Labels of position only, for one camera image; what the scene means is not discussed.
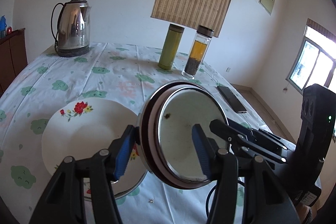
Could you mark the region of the person's right hand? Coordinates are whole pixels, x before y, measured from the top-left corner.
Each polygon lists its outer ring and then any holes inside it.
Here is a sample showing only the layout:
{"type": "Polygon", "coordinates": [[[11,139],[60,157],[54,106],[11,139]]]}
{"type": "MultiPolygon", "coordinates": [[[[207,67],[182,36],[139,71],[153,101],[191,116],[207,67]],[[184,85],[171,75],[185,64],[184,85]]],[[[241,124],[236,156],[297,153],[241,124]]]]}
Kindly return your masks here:
{"type": "Polygon", "coordinates": [[[304,205],[302,203],[299,203],[295,207],[299,220],[301,223],[320,223],[319,217],[318,217],[318,211],[315,205],[313,207],[309,207],[307,205],[304,205]]]}

